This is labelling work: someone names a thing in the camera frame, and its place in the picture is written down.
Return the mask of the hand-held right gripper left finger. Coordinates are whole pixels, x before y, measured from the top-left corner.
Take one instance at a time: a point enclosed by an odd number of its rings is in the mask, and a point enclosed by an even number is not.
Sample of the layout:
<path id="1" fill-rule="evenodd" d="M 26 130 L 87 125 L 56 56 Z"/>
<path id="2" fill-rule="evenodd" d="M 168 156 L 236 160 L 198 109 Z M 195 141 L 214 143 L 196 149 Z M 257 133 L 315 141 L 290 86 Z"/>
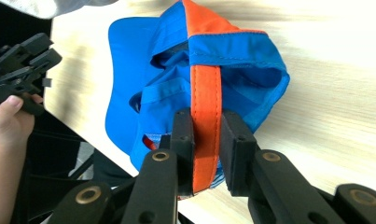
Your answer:
<path id="1" fill-rule="evenodd" d="M 178 194 L 193 195 L 194 130 L 190 108 L 174 114 L 173 129 L 160 139 L 160 148 L 173 151 L 177 156 Z"/>

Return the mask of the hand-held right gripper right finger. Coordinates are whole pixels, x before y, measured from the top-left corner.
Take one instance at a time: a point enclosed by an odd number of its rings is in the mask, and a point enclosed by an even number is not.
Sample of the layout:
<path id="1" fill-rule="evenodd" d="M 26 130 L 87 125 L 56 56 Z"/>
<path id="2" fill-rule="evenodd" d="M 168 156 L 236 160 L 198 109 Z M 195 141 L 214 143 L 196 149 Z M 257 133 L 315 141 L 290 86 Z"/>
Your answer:
<path id="1" fill-rule="evenodd" d="M 224 111 L 221 118 L 219 158 L 228 191 L 233 197 L 249 195 L 249 164 L 257 150 L 257 140 L 243 119 L 235 112 Z"/>

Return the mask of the blue and orange cap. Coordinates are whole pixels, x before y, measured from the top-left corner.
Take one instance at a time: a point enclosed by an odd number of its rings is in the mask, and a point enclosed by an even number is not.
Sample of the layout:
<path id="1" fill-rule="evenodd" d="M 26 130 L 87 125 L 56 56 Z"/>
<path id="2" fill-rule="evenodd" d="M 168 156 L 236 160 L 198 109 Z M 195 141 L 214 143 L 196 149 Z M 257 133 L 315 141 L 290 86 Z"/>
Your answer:
<path id="1" fill-rule="evenodd" d="M 174 114 L 186 109 L 195 138 L 188 195 L 224 179 L 222 111 L 236 112 L 256 131 L 290 80 L 265 32 L 241 29 L 192 0 L 177 0 L 158 17 L 114 21 L 108 39 L 114 76 L 109 138 L 140 168 L 161 136 L 175 133 Z"/>

